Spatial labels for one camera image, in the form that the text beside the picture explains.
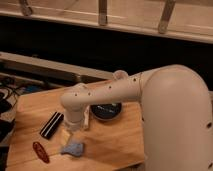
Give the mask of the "pale translucent gripper finger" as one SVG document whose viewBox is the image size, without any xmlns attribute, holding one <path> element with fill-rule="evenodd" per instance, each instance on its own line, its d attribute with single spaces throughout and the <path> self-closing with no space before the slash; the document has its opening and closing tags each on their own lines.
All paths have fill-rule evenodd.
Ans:
<svg viewBox="0 0 213 171">
<path fill-rule="evenodd" d="M 61 131 L 61 143 L 62 144 L 67 144 L 71 138 L 72 134 L 67 131 L 66 129 L 63 129 Z"/>
</svg>

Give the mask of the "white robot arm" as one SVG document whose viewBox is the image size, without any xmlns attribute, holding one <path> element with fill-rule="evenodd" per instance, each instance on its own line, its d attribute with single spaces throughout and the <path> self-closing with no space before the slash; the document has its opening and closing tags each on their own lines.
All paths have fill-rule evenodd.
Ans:
<svg viewBox="0 0 213 171">
<path fill-rule="evenodd" d="M 169 65 L 61 96 L 68 130 L 80 128 L 89 105 L 137 101 L 142 107 L 145 171 L 213 171 L 213 110 L 205 81 Z"/>
</svg>

